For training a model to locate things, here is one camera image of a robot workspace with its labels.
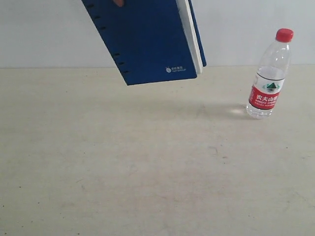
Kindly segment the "person's bare hand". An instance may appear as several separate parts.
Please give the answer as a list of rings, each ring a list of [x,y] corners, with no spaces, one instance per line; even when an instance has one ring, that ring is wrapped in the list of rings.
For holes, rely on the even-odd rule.
[[[113,0],[113,2],[118,6],[118,7],[123,7],[125,4],[124,0]]]

